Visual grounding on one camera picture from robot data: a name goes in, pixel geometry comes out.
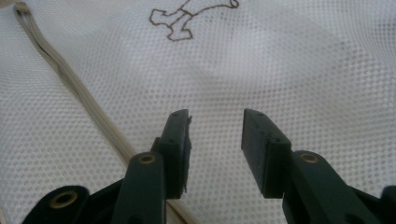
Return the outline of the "white mesh laundry bag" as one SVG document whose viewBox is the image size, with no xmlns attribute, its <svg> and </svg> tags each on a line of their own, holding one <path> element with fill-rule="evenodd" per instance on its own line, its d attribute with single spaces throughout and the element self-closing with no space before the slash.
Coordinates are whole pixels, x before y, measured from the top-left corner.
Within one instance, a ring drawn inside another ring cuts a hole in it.
<svg viewBox="0 0 396 224">
<path fill-rule="evenodd" d="M 20 0 L 132 153 L 191 113 L 186 193 L 168 224 L 286 224 L 241 150 L 243 112 L 351 186 L 396 185 L 396 0 Z M 0 0 L 0 224 L 126 160 Z"/>
</svg>

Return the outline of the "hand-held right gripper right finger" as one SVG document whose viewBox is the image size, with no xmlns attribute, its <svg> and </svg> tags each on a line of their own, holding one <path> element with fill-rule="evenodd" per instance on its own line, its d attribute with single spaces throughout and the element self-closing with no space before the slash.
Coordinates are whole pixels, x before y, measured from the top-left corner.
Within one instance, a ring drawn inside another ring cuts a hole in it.
<svg viewBox="0 0 396 224">
<path fill-rule="evenodd" d="M 264 198 L 281 199 L 291 142 L 262 112 L 244 110 L 241 149 Z"/>
</svg>

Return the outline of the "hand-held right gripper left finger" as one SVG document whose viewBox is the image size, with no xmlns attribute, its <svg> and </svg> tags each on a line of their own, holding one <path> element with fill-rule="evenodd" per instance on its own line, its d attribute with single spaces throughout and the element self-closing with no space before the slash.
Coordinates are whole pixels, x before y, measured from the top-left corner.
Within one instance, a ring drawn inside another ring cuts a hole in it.
<svg viewBox="0 0 396 224">
<path fill-rule="evenodd" d="M 163 156 L 167 199 L 179 199 L 187 188 L 191 154 L 190 124 L 188 109 L 171 113 L 162 135 L 155 139 L 151 149 Z"/>
</svg>

